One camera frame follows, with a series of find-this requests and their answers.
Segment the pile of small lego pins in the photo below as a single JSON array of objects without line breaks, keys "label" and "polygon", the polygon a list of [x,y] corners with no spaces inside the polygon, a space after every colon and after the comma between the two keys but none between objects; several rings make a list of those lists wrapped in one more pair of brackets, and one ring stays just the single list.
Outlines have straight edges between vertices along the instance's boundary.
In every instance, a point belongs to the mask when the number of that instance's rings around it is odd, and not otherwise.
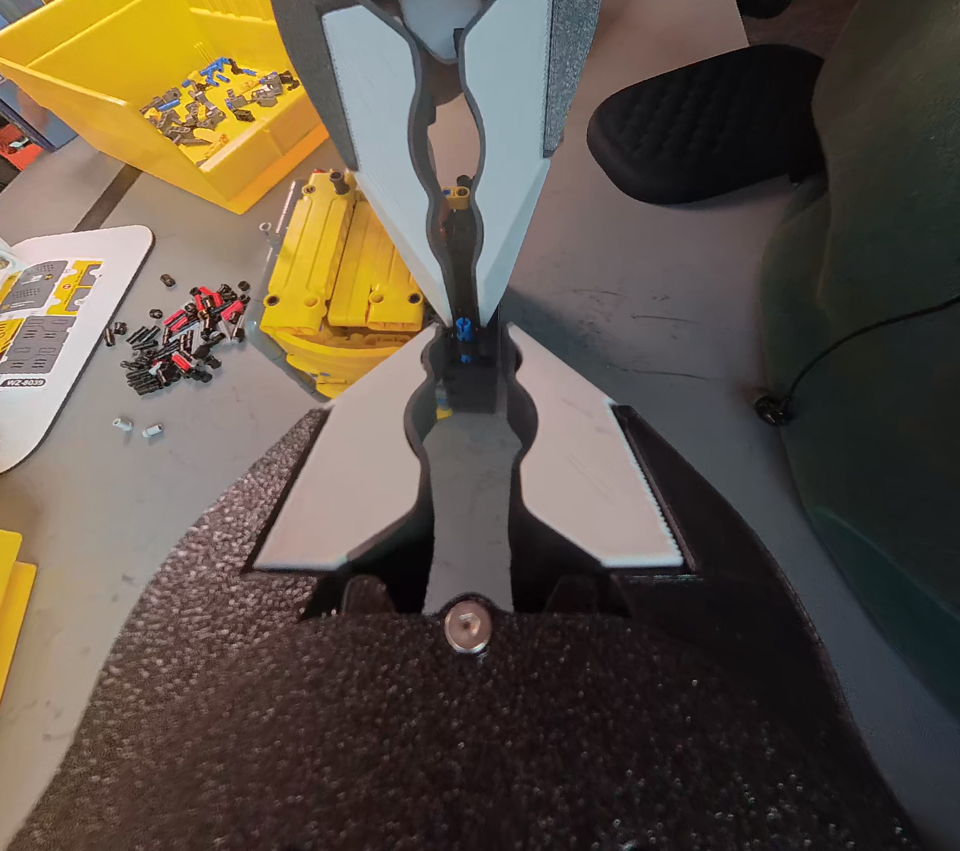
[{"label": "pile of small lego pins", "polygon": [[150,323],[129,329],[114,321],[101,332],[102,344],[125,344],[119,365],[126,387],[146,398],[183,382],[207,385],[223,366],[219,353],[247,341],[247,312],[253,302],[247,280],[217,286],[197,284],[178,308],[153,308]]}]

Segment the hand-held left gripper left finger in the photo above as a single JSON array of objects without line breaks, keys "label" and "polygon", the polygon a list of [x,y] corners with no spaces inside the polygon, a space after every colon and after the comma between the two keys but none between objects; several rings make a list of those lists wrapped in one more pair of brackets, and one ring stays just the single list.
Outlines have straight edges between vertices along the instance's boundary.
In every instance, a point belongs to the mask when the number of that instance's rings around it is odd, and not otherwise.
[{"label": "hand-held left gripper left finger", "polygon": [[435,423],[430,325],[324,407],[251,554],[266,573],[340,572],[431,543],[425,437]]}]

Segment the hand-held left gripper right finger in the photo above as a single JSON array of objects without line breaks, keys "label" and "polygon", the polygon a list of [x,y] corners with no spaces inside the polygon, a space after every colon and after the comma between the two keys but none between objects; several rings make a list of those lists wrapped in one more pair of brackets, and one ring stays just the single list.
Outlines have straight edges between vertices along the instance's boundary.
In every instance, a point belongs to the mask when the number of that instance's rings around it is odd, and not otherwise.
[{"label": "hand-held left gripper right finger", "polygon": [[680,568],[682,550],[613,399],[517,325],[507,332],[535,418],[519,463],[525,508],[608,569]]}]

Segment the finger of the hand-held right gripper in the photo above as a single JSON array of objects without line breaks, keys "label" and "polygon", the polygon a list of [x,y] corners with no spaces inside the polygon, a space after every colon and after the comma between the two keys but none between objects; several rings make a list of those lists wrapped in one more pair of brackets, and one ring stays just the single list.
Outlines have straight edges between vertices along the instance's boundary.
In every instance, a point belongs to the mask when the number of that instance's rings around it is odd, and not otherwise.
[{"label": "finger of the hand-held right gripper", "polygon": [[357,181],[428,303],[450,325],[450,255],[440,234],[445,198],[430,157],[435,113],[421,49],[369,0],[327,12],[321,23]]},{"label": "finger of the hand-held right gripper", "polygon": [[478,317],[503,297],[546,182],[549,41],[553,0],[490,0],[462,35],[462,86],[481,154],[471,195],[481,245]]}]

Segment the lego sticker sheet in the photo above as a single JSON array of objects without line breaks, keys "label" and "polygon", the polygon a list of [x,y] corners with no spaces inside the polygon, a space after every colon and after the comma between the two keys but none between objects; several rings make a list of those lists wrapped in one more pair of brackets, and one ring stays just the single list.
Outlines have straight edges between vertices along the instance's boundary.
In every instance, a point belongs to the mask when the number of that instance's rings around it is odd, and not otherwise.
[{"label": "lego sticker sheet", "polygon": [[41,389],[49,383],[102,265],[98,258],[45,260],[4,285],[2,389]]}]

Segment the yellow plastic bin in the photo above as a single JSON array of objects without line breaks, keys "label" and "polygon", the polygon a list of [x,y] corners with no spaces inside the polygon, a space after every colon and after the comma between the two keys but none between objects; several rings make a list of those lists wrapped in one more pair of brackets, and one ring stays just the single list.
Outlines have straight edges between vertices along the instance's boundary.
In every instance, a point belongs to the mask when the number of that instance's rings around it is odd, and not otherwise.
[{"label": "yellow plastic bin", "polygon": [[1,530],[1,697],[16,655],[38,567],[19,559],[22,536]]}]

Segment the yellow divided parts bin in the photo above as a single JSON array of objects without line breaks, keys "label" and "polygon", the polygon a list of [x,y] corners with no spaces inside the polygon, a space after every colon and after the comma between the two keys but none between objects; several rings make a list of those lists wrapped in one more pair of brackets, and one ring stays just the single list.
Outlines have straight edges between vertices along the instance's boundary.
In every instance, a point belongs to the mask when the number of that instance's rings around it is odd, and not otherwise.
[{"label": "yellow divided parts bin", "polygon": [[197,164],[139,113],[215,58],[291,69],[271,0],[57,0],[2,32],[2,75],[104,154],[244,214],[328,138],[300,86]]}]

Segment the white book stand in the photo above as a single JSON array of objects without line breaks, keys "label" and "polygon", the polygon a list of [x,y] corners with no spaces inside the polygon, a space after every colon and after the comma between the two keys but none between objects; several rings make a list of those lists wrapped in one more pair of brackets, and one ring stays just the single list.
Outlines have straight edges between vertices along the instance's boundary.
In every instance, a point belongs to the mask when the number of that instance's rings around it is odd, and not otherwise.
[{"label": "white book stand", "polygon": [[31,237],[2,242],[1,301],[4,286],[29,266],[56,259],[98,259],[100,276],[80,307],[78,322],[40,389],[1,387],[1,472],[28,459],[47,437],[67,399],[101,343],[130,286],[154,247],[153,232],[142,225]]}]

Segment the yellow lego vehicle model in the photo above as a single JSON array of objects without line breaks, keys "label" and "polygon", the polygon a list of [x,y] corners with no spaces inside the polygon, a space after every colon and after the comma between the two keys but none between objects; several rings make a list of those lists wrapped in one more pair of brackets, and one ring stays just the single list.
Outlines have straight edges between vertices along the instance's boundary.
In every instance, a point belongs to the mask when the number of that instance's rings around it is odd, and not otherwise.
[{"label": "yellow lego vehicle model", "polygon": [[[470,274],[477,231],[474,179],[446,187],[439,233],[450,259],[452,323],[470,317],[478,361],[448,365],[448,332],[439,348],[438,405],[458,413],[496,413],[496,325],[477,322]],[[294,182],[281,223],[282,242],[267,265],[256,328],[284,367],[334,399],[441,319],[356,184],[338,169],[315,169]]]}]

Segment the pile of mixed lego parts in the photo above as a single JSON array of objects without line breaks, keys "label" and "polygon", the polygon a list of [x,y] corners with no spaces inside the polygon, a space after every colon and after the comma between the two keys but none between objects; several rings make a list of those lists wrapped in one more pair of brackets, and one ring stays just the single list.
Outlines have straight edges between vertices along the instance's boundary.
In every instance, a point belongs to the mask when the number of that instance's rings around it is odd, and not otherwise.
[{"label": "pile of mixed lego parts", "polygon": [[291,68],[255,68],[222,56],[155,95],[139,113],[174,146],[193,151],[201,165],[262,125],[301,86]]}]

